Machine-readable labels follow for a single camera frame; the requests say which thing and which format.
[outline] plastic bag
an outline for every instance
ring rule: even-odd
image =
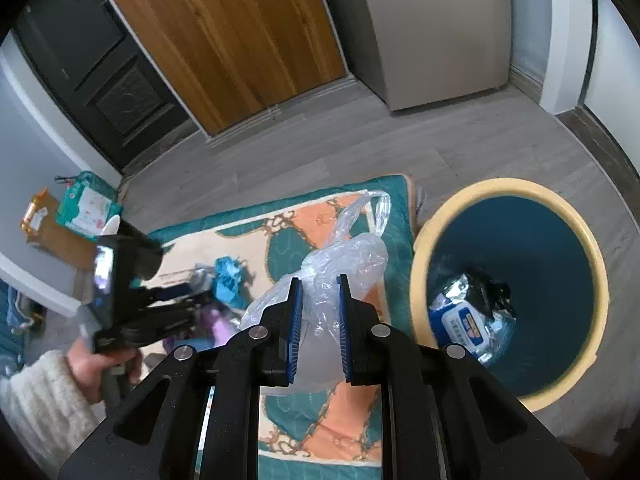
[[[380,197],[376,205],[374,232],[348,238],[349,229],[373,197]],[[388,254],[380,237],[385,231],[390,210],[391,199],[384,191],[368,191],[358,197],[340,213],[322,249],[309,253],[300,270],[283,276],[249,305],[242,316],[241,330],[260,323],[265,308],[287,299],[293,277],[302,280],[304,295],[298,371],[294,383],[288,388],[265,388],[265,393],[318,392],[344,380],[336,278],[346,274],[351,295],[358,300],[362,300],[382,278]]]
[[[484,366],[504,354],[516,323],[511,291],[477,269],[449,280],[429,306],[429,323],[438,346],[464,346]]]

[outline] black gripper frame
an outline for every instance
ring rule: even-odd
[[[289,338],[298,288],[265,309],[260,325],[204,352],[169,354],[78,447],[59,480],[189,480],[209,398],[200,480],[255,480],[260,386],[288,386]]]
[[[380,324],[375,308],[351,297],[346,275],[339,280],[347,382],[382,390],[383,480],[586,478],[579,462],[464,347],[420,346],[391,326],[372,332]]]

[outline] black door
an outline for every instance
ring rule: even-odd
[[[30,0],[15,31],[52,97],[116,167],[187,120],[107,0]]]

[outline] wooden cabinet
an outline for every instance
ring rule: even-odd
[[[211,135],[345,75],[322,0],[115,0]]]

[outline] camera screen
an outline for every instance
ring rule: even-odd
[[[94,261],[94,285],[103,294],[111,293],[111,273],[113,272],[113,249],[98,246]]]

